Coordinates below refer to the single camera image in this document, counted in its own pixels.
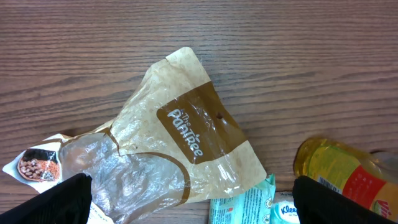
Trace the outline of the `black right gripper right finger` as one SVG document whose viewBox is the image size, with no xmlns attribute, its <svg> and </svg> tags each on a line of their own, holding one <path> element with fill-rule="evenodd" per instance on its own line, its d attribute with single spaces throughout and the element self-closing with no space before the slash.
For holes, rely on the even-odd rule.
<svg viewBox="0 0 398 224">
<path fill-rule="evenodd" d="M 292 193 L 300 224 L 395 224 L 307 176 Z"/>
</svg>

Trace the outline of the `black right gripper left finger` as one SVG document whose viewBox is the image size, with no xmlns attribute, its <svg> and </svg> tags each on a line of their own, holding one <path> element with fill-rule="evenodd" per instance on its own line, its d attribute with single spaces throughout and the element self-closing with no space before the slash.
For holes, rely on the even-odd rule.
<svg viewBox="0 0 398 224">
<path fill-rule="evenodd" d="M 1 214 L 1 224 L 86 224 L 92 178 L 80 173 Z"/>
</svg>

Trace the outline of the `yellow dish soap bottle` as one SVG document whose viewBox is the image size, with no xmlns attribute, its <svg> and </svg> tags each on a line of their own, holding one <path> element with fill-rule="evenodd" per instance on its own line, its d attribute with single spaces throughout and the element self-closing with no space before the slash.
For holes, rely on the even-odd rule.
<svg viewBox="0 0 398 224">
<path fill-rule="evenodd" d="M 368 153 L 332 139 L 309 138 L 297 151 L 294 172 L 397 222 L 396 153 Z"/>
</svg>

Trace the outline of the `teal snack packet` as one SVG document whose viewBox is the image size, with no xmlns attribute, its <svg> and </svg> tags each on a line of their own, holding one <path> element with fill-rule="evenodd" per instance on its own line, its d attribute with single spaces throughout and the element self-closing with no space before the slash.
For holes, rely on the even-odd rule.
<svg viewBox="0 0 398 224">
<path fill-rule="evenodd" d="M 208 223 L 269 224 L 275 190 L 275 177 L 271 174 L 241 195 L 212 199 Z"/>
</svg>

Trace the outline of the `brown snack pouch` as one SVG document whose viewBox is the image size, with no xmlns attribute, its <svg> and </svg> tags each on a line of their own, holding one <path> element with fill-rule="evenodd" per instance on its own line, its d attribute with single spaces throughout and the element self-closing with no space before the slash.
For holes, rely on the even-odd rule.
<svg viewBox="0 0 398 224">
<path fill-rule="evenodd" d="M 89 175 L 90 223 L 132 223 L 234 197 L 267 176 L 189 47 L 153 64 L 117 117 L 77 136 L 50 136 L 3 171 L 40 193 Z"/>
</svg>

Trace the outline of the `teal tissue pack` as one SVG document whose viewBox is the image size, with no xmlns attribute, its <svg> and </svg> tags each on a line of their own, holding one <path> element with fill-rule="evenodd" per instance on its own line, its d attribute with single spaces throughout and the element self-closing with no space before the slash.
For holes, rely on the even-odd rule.
<svg viewBox="0 0 398 224">
<path fill-rule="evenodd" d="M 292 192 L 275 193 L 271 206 L 270 224 L 300 224 Z"/>
</svg>

